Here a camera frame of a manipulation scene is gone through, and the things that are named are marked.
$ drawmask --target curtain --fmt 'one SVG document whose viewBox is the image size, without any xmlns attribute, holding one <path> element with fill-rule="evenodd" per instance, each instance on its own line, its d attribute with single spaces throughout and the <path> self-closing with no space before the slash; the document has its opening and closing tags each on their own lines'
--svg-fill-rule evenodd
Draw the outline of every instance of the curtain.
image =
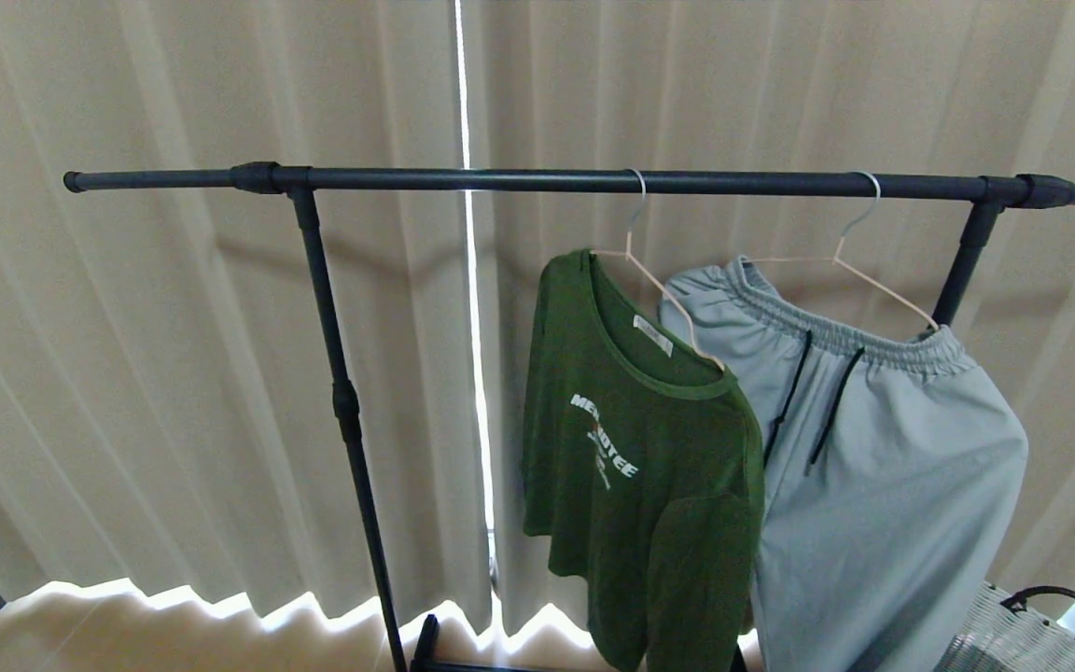
<svg viewBox="0 0 1075 672">
<path fill-rule="evenodd" d="M 287 199 L 66 170 L 459 167 L 447 3 L 0 3 L 0 591 L 374 597 Z M 490 616 L 459 195 L 319 192 L 402 620 Z"/>
<path fill-rule="evenodd" d="M 1075 180 L 1075 3 L 470 3 L 474 167 L 1003 174 Z M 520 410 L 539 272 L 619 248 L 635 196 L 478 195 L 484 367 L 505 628 L 584 584 L 520 534 Z M 635 251 L 666 277 L 733 256 L 831 255 L 863 202 L 654 196 Z M 968 204 L 883 202 L 844 256 L 934 306 Z M 653 287 L 616 268 L 651 308 Z M 819 314 L 885 337 L 907 309 L 822 264 L 771 269 Z M 991 575 L 1075 587 L 1075 209 L 1009 210 L 955 332 L 1032 455 Z"/>
</svg>

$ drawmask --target black metal clothing rack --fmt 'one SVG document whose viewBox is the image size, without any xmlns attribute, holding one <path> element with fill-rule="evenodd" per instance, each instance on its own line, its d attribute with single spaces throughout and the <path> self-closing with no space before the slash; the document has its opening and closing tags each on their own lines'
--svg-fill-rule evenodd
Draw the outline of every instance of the black metal clothing rack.
<svg viewBox="0 0 1075 672">
<path fill-rule="evenodd" d="M 874 187 L 858 173 L 822 172 L 686 172 L 643 173 L 651 195 L 763 195 L 763 196 L 874 196 Z M 933 318 L 951 324 L 960 299 L 969 287 L 973 268 L 989 241 L 994 221 L 1004 209 L 1056 209 L 1075 204 L 1075 184 L 1046 174 L 1016 177 L 946 177 L 946 175 L 877 174 L 883 199 L 926 199 L 966 201 L 973 204 L 960 247 L 951 262 Z M 293 201 L 298 226 L 306 247 L 310 276 L 315 290 L 317 315 L 321 319 L 326 356 L 333 377 L 331 401 L 346 443 L 346 456 L 355 481 L 359 514 L 363 519 L 371 569 L 384 612 L 388 647 L 396 672 L 508 672 L 511 669 L 478 667 L 434 660 L 439 621 L 427 616 L 414 650 L 406 663 L 400 629 L 392 609 L 392 587 L 388 582 L 384 543 L 379 537 L 371 477 L 359 427 L 359 401 L 346 372 L 343 342 L 338 330 L 336 308 L 329 285 L 322 248 L 317 188 L 345 190 L 489 190 L 489 191 L 577 191 L 640 192 L 640 183 L 630 171 L 572 170 L 415 170 L 415 169 L 317 169 L 283 167 L 272 161 L 220 170 L 174 170 L 133 172 L 68 172 L 69 191 L 109 188 L 233 187 L 255 195 L 287 195 Z"/>
</svg>

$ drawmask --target drawstring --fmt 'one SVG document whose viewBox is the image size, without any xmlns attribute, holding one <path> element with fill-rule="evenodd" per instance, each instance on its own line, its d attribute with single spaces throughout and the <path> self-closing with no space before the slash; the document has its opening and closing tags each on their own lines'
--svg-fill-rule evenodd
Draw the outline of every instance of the drawstring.
<svg viewBox="0 0 1075 672">
<path fill-rule="evenodd" d="M 852 367 L 857 366 L 857 361 L 863 354 L 865 354 L 865 348 L 858 348 L 857 354 L 852 356 L 852 360 L 849 360 L 848 366 L 845 367 L 845 375 L 842 375 L 840 387 L 836 388 L 836 399 L 832 400 L 832 409 L 828 412 L 828 421 L 823 423 L 823 431 L 820 431 L 816 447 L 811 451 L 811 459 L 807 460 L 807 467 L 811 467 L 819 459 L 819 451 L 823 449 L 823 443 L 828 442 L 828 434 L 831 433 L 832 426 L 836 425 L 836 409 L 840 408 L 841 397 L 845 396 L 845 386 L 848 384 L 849 375 L 852 375 Z"/>
<path fill-rule="evenodd" d="M 765 455 L 762 463 L 769 463 L 769 454 L 774 449 L 777 442 L 777 430 L 786 421 L 786 412 L 790 410 L 790 400 L 794 398 L 794 390 L 799 388 L 799 378 L 803 376 L 803 363 L 807 362 L 807 354 L 811 353 L 811 330 L 807 330 L 806 339 L 803 340 L 803 356 L 799 357 L 799 366 L 794 367 L 794 380 L 790 383 L 790 391 L 786 395 L 786 403 L 782 404 L 782 413 L 774 418 L 771 430 L 769 430 L 769 442 L 765 442 Z"/>
</svg>

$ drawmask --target clothes hanger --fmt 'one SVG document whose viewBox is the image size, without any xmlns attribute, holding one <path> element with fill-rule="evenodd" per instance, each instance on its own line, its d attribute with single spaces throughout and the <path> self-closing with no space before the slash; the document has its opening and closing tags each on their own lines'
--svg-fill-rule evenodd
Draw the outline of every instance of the clothes hanger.
<svg viewBox="0 0 1075 672">
<path fill-rule="evenodd" d="M 882 201 L 882 183 L 878 182 L 878 178 L 874 177 L 874 174 L 872 172 L 865 172 L 865 171 L 862 171 L 862 170 L 854 171 L 854 172 L 858 172 L 860 174 L 863 174 L 863 175 L 865 175 L 865 177 L 869 177 L 871 182 L 873 182 L 873 203 L 870 204 L 870 209 L 868 209 L 868 210 L 865 210 L 865 212 L 861 213 L 861 216 L 859 216 L 857 218 L 854 218 L 852 221 L 849 221 L 848 224 L 845 225 L 845 229 L 844 230 L 841 230 L 840 242 L 836 243 L 836 251 L 832 253 L 832 256 L 830 256 L 830 257 L 768 257 L 768 258 L 763 258 L 763 259 L 750 259 L 751 262 L 752 263 L 832 262 L 834 266 L 838 266 L 841 268 L 844 268 L 845 271 L 851 272 L 852 275 L 858 276 L 858 277 L 860 277 L 861 280 L 863 280 L 865 282 L 869 282 L 870 285 L 874 285 L 878 289 L 882 289 L 883 292 L 890 295 L 891 298 L 893 298 L 897 301 L 901 302 L 902 305 L 907 306 L 909 310 L 913 310 L 917 314 L 919 314 L 920 317 L 922 317 L 923 320 L 926 320 L 927 324 L 930 325 L 931 330 L 938 331 L 940 330 L 940 325 L 936 324 L 934 319 L 931 319 L 931 315 L 927 315 L 926 312 L 921 308 L 915 305 L 915 303 L 913 303 L 913 302 L 907 301 L 907 299 L 904 299 L 900 294 L 895 292 L 893 289 L 888 288 L 888 286 L 885 286 L 885 285 L 880 284 L 877 280 L 872 280 L 872 277 L 870 277 L 869 275 L 866 275 L 865 273 L 863 273 L 861 271 L 858 271 L 858 269 L 852 268 L 852 264 L 849 264 L 848 262 L 845 262 L 844 259 L 840 258 L 840 253 L 841 253 L 842 248 L 845 248 L 845 239 L 848 238 L 849 230 L 852 230 L 854 226 L 857 226 L 858 224 L 861 224 L 862 221 L 865 221 L 865 219 L 869 218 L 870 214 L 872 214 L 874 212 L 874 209 L 878 208 L 878 203 Z"/>
<path fill-rule="evenodd" d="M 641 205 L 639 205 L 636 210 L 633 210 L 632 216 L 628 217 L 628 231 L 625 233 L 625 251 L 591 251 L 591 254 L 597 256 L 603 255 L 608 257 L 625 257 L 630 260 L 630 262 L 635 266 L 639 271 L 641 271 L 641 275 L 645 275 L 646 280 L 653 282 L 654 286 L 657 286 L 658 290 L 660 290 L 662 297 L 670 299 L 670 302 L 674 303 L 675 309 L 678 309 L 679 314 L 683 314 L 683 319 L 687 320 L 687 333 L 688 337 L 690 337 L 690 347 L 696 351 L 697 356 L 707 357 L 713 362 L 716 362 L 716 366 L 719 367 L 720 371 L 725 371 L 725 362 L 720 361 L 719 357 L 710 356 L 710 354 L 699 349 L 699 343 L 696 341 L 696 324 L 691 320 L 690 315 L 687 315 L 687 309 L 684 309 L 683 304 L 678 302 L 678 299 L 676 299 L 673 294 L 669 292 L 669 290 L 666 290 L 666 288 L 658 282 L 658 278 L 655 277 L 651 272 L 646 271 L 644 264 L 642 264 L 640 260 L 636 260 L 636 257 L 633 256 L 633 223 L 635 223 L 636 217 L 640 217 L 641 213 L 644 212 L 645 200 L 648 198 L 648 194 L 645 190 L 645 175 L 641 174 L 641 171 L 636 169 L 625 170 L 632 171 L 633 174 L 636 175 L 636 181 L 641 183 Z"/>
</svg>

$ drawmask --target basket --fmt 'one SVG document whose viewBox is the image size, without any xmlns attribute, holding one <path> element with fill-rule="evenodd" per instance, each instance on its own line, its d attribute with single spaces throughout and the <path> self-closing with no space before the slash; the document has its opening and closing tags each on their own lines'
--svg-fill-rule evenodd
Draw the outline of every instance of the basket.
<svg viewBox="0 0 1075 672">
<path fill-rule="evenodd" d="M 1029 598 L 1051 592 L 1075 599 L 1075 590 L 1057 586 L 1010 596 L 993 584 L 981 584 L 968 620 L 935 671 L 1075 672 L 1075 634 L 1028 609 Z"/>
</svg>

